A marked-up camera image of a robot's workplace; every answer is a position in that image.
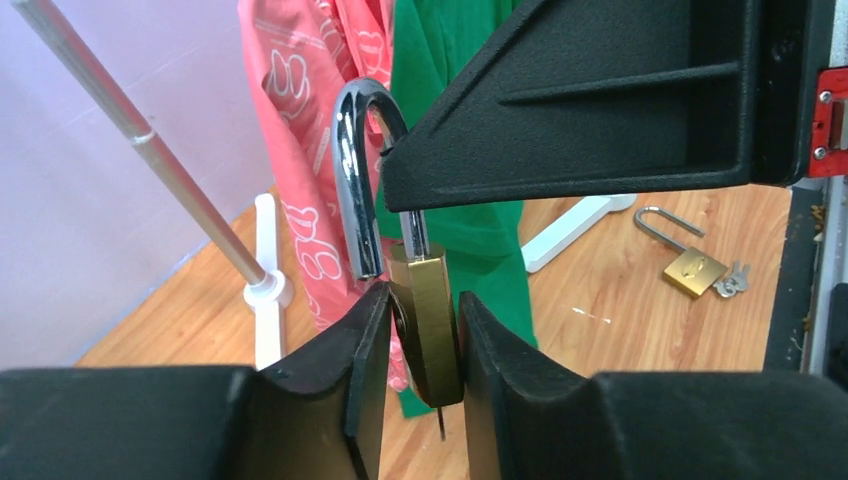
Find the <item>gold padlock body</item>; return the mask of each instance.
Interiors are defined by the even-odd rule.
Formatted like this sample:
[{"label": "gold padlock body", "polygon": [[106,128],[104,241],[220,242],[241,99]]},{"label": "gold padlock body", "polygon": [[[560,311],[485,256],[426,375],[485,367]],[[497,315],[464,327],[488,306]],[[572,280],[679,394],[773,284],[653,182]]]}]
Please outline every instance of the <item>gold padlock body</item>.
[{"label": "gold padlock body", "polygon": [[389,270],[406,313],[398,337],[415,393],[432,408],[461,402],[459,335],[444,248],[432,244],[428,258],[408,261],[403,245],[393,245]]},{"label": "gold padlock body", "polygon": [[663,278],[689,295],[698,298],[722,275],[727,267],[697,248],[689,248],[663,270]]}]

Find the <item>padlock shackle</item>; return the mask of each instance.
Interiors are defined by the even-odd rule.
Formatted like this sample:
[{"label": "padlock shackle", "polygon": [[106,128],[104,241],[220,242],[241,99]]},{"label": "padlock shackle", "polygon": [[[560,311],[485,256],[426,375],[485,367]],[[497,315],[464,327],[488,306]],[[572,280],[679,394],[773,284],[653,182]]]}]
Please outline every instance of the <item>padlock shackle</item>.
[{"label": "padlock shackle", "polygon": [[678,252],[681,252],[681,253],[685,252],[687,250],[686,246],[683,245],[682,243],[678,242],[677,240],[674,240],[673,238],[666,236],[664,233],[660,232],[659,230],[657,230],[654,227],[645,223],[645,220],[642,218],[642,215],[644,215],[646,212],[656,213],[657,215],[660,215],[661,217],[665,217],[668,220],[672,221],[674,224],[676,224],[680,227],[683,227],[686,231],[693,233],[693,234],[695,234],[699,237],[703,237],[704,234],[705,234],[704,231],[701,230],[700,228],[696,227],[695,225],[689,223],[688,221],[678,217],[677,215],[674,215],[673,213],[671,213],[668,210],[661,208],[661,207],[654,207],[654,206],[642,207],[639,210],[637,210],[635,214],[633,214],[633,222],[636,224],[636,227],[638,227],[639,230],[642,230],[643,232],[647,233],[651,237],[654,237],[655,239],[659,240],[660,242],[665,243],[666,245],[674,248]]},{"label": "padlock shackle", "polygon": [[[336,98],[331,136],[333,170],[347,252],[353,274],[358,279],[376,278],[384,271],[365,155],[369,110],[377,117],[386,149],[392,148],[408,132],[397,103],[376,80],[360,78],[348,82]],[[423,214],[404,212],[400,220],[407,256],[421,258],[429,254]]]}]

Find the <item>wooden table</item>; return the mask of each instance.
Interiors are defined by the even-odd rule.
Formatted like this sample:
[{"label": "wooden table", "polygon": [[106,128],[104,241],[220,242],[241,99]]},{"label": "wooden table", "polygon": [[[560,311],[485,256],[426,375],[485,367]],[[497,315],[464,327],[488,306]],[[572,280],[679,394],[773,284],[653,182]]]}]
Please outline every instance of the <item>wooden table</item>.
[{"label": "wooden table", "polygon": [[[631,210],[608,215],[530,276],[541,350],[582,375],[598,370],[759,370],[790,199],[787,189],[760,186],[640,195]],[[575,202],[527,202],[522,238],[530,239]],[[633,226],[633,211],[643,205],[662,206],[707,232],[699,239],[650,217],[679,241],[725,264],[736,259],[752,264],[751,289],[730,300],[707,292],[693,301],[664,283],[660,272],[676,254]],[[253,245],[255,213],[246,212],[234,228]],[[298,284],[286,314],[288,349],[293,350],[312,338],[315,329],[291,244],[284,245],[284,270]],[[79,365],[250,364],[253,315],[241,298],[243,286],[210,245]],[[381,478],[468,478],[462,406],[447,408],[445,417],[448,439],[441,442],[435,416],[404,419],[397,396],[389,392]]]}]

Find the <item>red metal part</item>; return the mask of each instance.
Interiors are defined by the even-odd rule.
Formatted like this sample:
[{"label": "red metal part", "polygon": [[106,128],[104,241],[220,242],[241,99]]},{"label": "red metal part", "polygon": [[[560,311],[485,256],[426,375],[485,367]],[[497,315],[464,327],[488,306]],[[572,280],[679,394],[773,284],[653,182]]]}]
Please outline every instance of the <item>red metal part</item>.
[{"label": "red metal part", "polygon": [[[830,92],[829,101],[822,101],[822,93]],[[816,90],[816,109],[813,114],[813,137],[810,145],[809,177],[834,177],[848,175],[848,150],[833,148],[834,138],[843,131],[845,105],[848,102],[848,68],[832,68],[819,75]],[[816,158],[816,150],[824,148],[823,158]]]}]

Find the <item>open padlock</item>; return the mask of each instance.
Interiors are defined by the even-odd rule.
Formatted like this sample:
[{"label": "open padlock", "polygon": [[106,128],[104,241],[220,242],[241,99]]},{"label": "open padlock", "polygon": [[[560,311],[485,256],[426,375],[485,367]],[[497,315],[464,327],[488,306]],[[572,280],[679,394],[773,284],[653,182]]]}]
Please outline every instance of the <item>open padlock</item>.
[{"label": "open padlock", "polygon": [[[380,235],[365,158],[367,113],[378,117],[385,147],[406,135],[389,92],[371,79],[349,82],[336,101],[333,160],[347,251],[358,279],[383,274]],[[391,248],[392,291],[405,317],[398,336],[415,392],[432,408],[462,401],[464,384],[445,251],[430,244],[423,212],[400,214],[403,244]]]},{"label": "open padlock", "polygon": [[727,272],[727,266],[712,258],[706,253],[693,247],[686,247],[680,242],[667,237],[660,231],[654,229],[642,218],[645,212],[653,212],[671,220],[683,227],[688,232],[699,237],[704,236],[704,231],[692,225],[686,220],[677,217],[660,207],[642,207],[633,215],[633,221],[640,230],[651,237],[656,238],[667,246],[680,252],[681,255],[671,262],[671,265],[663,270],[663,279],[671,283],[687,295],[698,298],[715,285],[716,282]]}]

